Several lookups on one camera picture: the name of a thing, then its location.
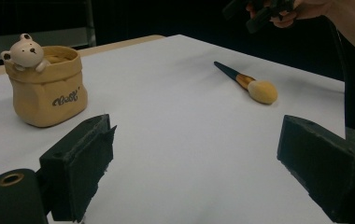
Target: makeup brush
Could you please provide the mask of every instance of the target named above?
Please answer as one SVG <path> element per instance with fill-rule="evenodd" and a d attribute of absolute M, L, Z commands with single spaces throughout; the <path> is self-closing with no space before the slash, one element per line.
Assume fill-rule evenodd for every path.
<path fill-rule="evenodd" d="M 222 63 L 214 62 L 214 64 L 228 77 L 238 82 L 239 85 L 247 90 L 250 97 L 255 101 L 270 105 L 277 100 L 277 89 L 271 82 L 258 81 L 253 77 L 243 75 Z"/>

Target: white table surface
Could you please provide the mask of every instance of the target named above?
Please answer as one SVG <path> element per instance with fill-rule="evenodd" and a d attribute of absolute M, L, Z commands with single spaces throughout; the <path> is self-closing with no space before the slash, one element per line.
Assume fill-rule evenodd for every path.
<path fill-rule="evenodd" d="M 254 102 L 214 61 L 272 81 L 278 100 Z M 47 129 L 17 117 L 0 76 L 0 174 L 38 170 L 38 158 L 80 122 L 109 114 L 118 125 L 114 160 L 86 224 L 332 223 L 277 160 L 277 146 L 284 115 L 344 137 L 343 82 L 183 35 L 82 64 L 88 107 Z"/>

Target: yellow sack-shaped pot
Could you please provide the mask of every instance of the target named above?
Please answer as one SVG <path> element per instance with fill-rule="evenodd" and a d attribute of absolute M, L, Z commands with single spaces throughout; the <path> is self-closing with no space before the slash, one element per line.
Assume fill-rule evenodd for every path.
<path fill-rule="evenodd" d="M 78 52 L 61 46 L 43 47 L 43 50 L 50 64 L 41 73 L 33 67 L 19 71 L 13 63 L 5 62 L 15 112 L 37 127 L 72 118 L 85 109 L 88 101 Z"/>

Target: bear head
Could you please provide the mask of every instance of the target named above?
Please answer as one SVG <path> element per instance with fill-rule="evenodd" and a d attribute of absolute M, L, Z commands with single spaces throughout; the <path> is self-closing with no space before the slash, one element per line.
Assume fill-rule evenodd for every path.
<path fill-rule="evenodd" d="M 28 34 L 22 34 L 21 40 L 15 43 L 9 51 L 0 54 L 5 62 L 14 62 L 22 67 L 34 67 L 42 62 L 44 50 L 33 41 Z"/>

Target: black clamp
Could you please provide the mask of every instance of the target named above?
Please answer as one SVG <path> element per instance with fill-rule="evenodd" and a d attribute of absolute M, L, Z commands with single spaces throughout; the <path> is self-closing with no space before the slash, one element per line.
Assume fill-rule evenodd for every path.
<path fill-rule="evenodd" d="M 355 224 L 355 130 L 346 139 L 318 124 L 285 116 L 280 160 L 331 221 Z"/>
<path fill-rule="evenodd" d="M 40 157 L 35 173 L 18 169 L 0 175 L 0 224 L 80 222 L 113 160 L 116 127 L 109 115 L 84 120 Z"/>

